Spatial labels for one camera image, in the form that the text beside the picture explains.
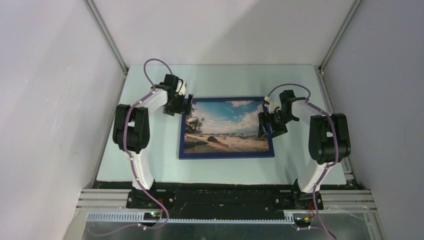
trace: white wall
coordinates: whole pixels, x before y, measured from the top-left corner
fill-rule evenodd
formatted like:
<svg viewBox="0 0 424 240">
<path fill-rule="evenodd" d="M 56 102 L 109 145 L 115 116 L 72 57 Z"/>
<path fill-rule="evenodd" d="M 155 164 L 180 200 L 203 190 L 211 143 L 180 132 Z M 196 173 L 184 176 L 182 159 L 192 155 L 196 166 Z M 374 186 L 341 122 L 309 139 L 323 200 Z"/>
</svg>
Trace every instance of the white wall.
<svg viewBox="0 0 424 240">
<path fill-rule="evenodd" d="M 97 0 L 128 65 L 319 65 L 353 0 Z"/>
<path fill-rule="evenodd" d="M 61 239 L 123 74 L 81 0 L 0 3 L 0 239 Z"/>
<path fill-rule="evenodd" d="M 324 77 L 389 239 L 423 239 L 424 1 L 364 1 Z"/>
</svg>

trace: table top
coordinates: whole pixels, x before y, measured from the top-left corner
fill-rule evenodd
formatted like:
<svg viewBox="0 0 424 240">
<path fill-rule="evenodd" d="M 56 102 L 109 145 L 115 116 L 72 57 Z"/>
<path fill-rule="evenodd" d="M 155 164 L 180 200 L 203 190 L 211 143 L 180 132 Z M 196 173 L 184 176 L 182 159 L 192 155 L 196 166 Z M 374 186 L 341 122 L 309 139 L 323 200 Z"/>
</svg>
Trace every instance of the table top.
<svg viewBox="0 0 424 240">
<path fill-rule="evenodd" d="M 173 73 L 187 82 L 186 94 L 203 97 L 265 96 L 284 83 L 301 84 L 310 89 L 310 100 L 325 109 L 320 86 L 312 65 L 171 65 Z M 154 83 L 163 81 L 168 70 L 163 65 L 147 66 Z M 129 68 L 119 103 L 133 104 L 150 89 L 143 66 Z M 296 96 L 306 96 L 299 87 Z M 281 90 L 271 98 L 278 101 Z M 179 159 L 181 116 L 169 116 L 157 110 L 149 119 L 150 142 L 145 149 L 150 170 L 157 182 L 214 184 L 293 184 L 310 159 L 309 126 L 303 122 L 287 124 L 288 133 L 273 139 L 275 157 L 233 159 Z M 112 131 L 104 150 L 97 175 L 98 181 L 130 182 L 133 180 L 127 155 L 112 141 Z M 337 164 L 324 179 L 326 185 L 346 184 Z"/>
</svg>

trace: sandy beach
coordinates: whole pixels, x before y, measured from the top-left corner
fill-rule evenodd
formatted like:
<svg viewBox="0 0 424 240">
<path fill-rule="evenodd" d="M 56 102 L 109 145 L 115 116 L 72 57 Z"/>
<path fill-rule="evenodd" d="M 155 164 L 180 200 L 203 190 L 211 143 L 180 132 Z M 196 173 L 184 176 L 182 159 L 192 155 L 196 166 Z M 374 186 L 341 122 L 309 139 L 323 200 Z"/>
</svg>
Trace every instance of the sandy beach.
<svg viewBox="0 0 424 240">
<path fill-rule="evenodd" d="M 257 139 L 249 133 L 187 133 L 184 136 L 184 153 L 235 153 L 269 151 L 266 139 Z"/>
</svg>

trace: blue sky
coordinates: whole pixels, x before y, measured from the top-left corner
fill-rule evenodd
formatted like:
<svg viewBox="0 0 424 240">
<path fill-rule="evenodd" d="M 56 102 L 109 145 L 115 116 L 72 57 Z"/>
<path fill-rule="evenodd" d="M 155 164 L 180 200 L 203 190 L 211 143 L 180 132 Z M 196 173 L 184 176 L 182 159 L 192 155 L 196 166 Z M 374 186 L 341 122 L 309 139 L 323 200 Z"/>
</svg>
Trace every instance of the blue sky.
<svg viewBox="0 0 424 240">
<path fill-rule="evenodd" d="M 206 134 L 215 133 L 256 133 L 258 113 L 262 111 L 261 101 L 201 101 L 193 105 L 193 117 L 204 118 L 201 130 Z"/>
</svg>

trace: framed beach picture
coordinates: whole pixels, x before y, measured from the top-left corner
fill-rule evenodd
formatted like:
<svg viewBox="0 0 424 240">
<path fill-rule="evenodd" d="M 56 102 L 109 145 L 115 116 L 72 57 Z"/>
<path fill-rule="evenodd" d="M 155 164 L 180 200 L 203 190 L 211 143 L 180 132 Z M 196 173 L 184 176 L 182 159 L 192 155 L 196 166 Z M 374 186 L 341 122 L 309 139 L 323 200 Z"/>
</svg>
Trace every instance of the framed beach picture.
<svg viewBox="0 0 424 240">
<path fill-rule="evenodd" d="M 258 139 L 263 99 L 195 98 L 191 116 L 182 116 L 179 158 L 273 158 L 272 137 Z"/>
</svg>

